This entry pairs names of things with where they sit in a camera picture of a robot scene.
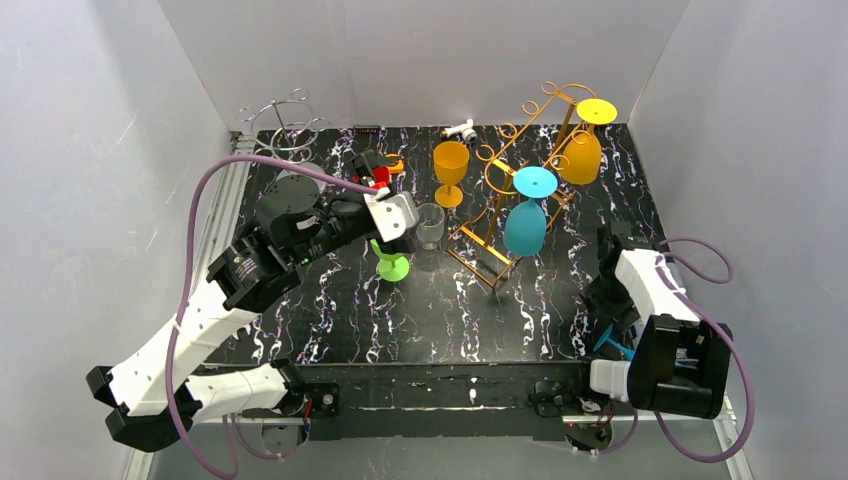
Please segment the green plastic wine glass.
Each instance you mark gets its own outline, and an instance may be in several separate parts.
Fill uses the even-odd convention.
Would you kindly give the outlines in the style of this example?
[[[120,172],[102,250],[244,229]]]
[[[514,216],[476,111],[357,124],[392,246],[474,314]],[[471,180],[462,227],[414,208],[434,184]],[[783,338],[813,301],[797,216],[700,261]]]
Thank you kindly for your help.
[[[382,280],[399,282],[406,278],[410,271],[407,257],[400,253],[384,253],[376,239],[370,240],[370,246],[378,257],[377,273]]]

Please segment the teal wine glass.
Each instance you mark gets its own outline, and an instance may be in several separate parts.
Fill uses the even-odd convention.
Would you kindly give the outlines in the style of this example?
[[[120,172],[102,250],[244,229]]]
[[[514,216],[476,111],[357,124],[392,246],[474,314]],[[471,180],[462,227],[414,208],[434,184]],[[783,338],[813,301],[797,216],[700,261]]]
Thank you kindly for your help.
[[[515,256],[534,256],[544,246],[547,232],[546,213],[539,201],[556,191],[557,177],[543,167],[528,166],[515,174],[514,187],[523,200],[507,218],[503,242]]]

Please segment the gold wire glass rack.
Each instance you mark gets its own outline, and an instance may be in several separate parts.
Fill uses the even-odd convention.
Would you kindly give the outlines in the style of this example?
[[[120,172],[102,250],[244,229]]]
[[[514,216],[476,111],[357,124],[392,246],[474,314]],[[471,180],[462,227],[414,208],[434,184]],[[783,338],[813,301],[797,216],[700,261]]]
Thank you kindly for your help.
[[[505,282],[521,260],[542,250],[555,221],[574,200],[576,188],[598,179],[602,147],[596,129],[618,117],[613,103],[585,85],[546,81],[541,91],[546,96],[544,103],[527,100],[522,104],[529,117],[525,125],[506,123],[497,128],[503,141],[500,149],[487,144],[475,149],[476,158],[484,162],[483,179],[493,197],[480,214],[448,236],[449,242],[457,238],[471,241],[503,266],[488,275],[453,247],[447,248],[449,255],[491,290]],[[539,165],[529,161],[510,165],[507,150],[558,101],[567,105],[567,111],[548,157]]]

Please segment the blue wine glass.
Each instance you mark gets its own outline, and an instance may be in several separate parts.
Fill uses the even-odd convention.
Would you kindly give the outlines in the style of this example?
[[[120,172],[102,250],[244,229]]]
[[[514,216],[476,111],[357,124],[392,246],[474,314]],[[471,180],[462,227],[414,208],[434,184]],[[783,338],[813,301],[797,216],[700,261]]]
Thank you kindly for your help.
[[[593,342],[593,354],[621,357],[626,361],[631,361],[635,355],[635,349],[627,344],[626,335],[618,331],[613,324],[609,324],[602,333],[595,335]]]

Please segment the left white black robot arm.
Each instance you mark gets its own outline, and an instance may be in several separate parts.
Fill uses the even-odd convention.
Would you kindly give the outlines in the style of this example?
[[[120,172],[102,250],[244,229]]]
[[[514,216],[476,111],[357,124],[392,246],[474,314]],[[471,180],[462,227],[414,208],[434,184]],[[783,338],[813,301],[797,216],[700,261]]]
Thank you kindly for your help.
[[[322,391],[287,360],[224,374],[201,375],[198,368],[298,287],[300,267],[359,239],[407,251],[404,237],[416,213],[408,195],[392,186],[385,160],[369,150],[348,166],[352,179],[325,199],[321,186],[333,184],[334,176],[284,162],[284,176],[204,279],[188,285],[174,316],[126,360],[87,374],[93,397],[110,409],[105,424],[114,441],[156,452],[212,418],[254,409],[309,413]]]

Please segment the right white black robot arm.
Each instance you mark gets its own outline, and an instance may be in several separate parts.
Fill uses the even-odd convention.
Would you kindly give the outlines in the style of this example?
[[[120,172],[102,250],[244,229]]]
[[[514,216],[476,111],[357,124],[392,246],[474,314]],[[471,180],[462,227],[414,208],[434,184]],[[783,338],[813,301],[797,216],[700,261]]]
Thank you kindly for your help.
[[[590,392],[636,409],[713,419],[731,351],[683,299],[656,242],[613,221],[597,230],[598,274],[581,300],[600,333],[587,365]]]

